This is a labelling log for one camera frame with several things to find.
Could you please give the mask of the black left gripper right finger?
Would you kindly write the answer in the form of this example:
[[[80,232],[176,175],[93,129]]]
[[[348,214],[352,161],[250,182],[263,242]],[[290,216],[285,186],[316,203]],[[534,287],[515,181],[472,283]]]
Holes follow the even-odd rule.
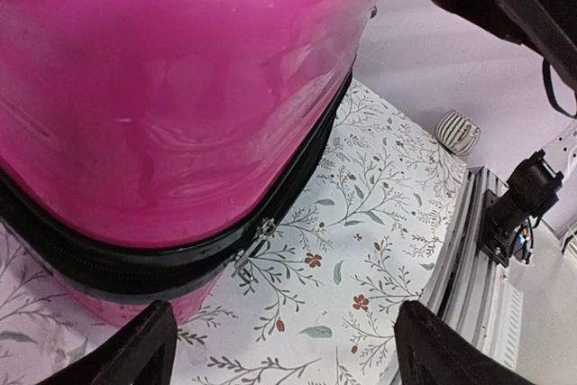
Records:
[[[404,384],[532,384],[469,344],[418,301],[402,304],[394,335]]]

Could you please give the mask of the pink and teal kids suitcase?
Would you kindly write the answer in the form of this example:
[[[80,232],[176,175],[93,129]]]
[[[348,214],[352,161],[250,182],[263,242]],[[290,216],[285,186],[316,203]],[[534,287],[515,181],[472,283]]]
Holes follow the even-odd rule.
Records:
[[[121,326],[193,316],[322,158],[377,0],[1,0],[1,217]]]

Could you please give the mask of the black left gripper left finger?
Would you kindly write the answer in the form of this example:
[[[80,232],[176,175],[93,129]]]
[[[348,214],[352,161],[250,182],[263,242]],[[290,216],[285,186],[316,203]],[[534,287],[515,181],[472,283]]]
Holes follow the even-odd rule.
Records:
[[[92,353],[75,362],[68,384],[169,384],[176,354],[172,306],[154,301]]]

